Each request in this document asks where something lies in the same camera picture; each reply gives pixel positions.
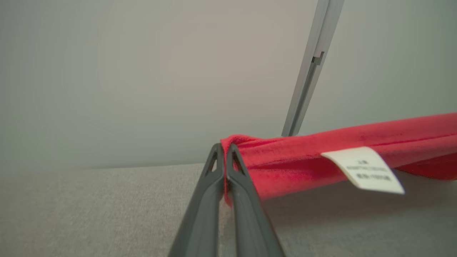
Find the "microfiber cloth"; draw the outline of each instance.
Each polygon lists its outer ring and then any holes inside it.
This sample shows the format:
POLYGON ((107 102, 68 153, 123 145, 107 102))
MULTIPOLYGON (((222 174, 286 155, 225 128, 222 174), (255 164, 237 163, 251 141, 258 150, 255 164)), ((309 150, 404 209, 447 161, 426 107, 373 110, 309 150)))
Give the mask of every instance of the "microfiber cloth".
POLYGON ((361 146, 375 150, 391 168, 434 179, 457 179, 457 113, 306 136, 260 139, 232 135, 221 139, 225 153, 232 143, 263 199, 346 180, 338 166, 320 154, 361 146))

